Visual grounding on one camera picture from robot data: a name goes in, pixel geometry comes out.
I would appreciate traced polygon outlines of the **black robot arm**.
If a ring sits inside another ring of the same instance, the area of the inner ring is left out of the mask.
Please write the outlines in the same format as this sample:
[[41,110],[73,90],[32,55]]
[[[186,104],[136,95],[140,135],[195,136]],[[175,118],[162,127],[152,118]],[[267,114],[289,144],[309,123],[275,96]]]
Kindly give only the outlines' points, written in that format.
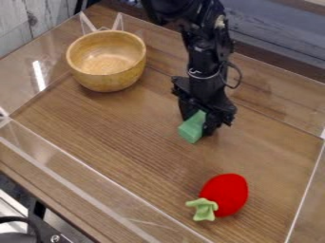
[[140,0],[148,19],[156,25],[179,27],[187,51],[187,75],[171,78],[182,118],[188,121],[204,115],[199,131],[210,136],[222,125],[230,125],[236,107],[226,95],[234,40],[228,19],[219,0]]

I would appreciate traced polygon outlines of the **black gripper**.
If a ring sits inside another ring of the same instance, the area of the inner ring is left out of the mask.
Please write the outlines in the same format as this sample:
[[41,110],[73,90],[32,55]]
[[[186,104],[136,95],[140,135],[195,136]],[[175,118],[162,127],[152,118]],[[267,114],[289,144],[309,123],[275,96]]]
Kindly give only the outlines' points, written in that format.
[[199,110],[206,112],[204,137],[211,136],[223,124],[230,126],[238,112],[224,92],[226,74],[222,70],[206,77],[188,74],[186,77],[171,78],[182,119],[186,121]]

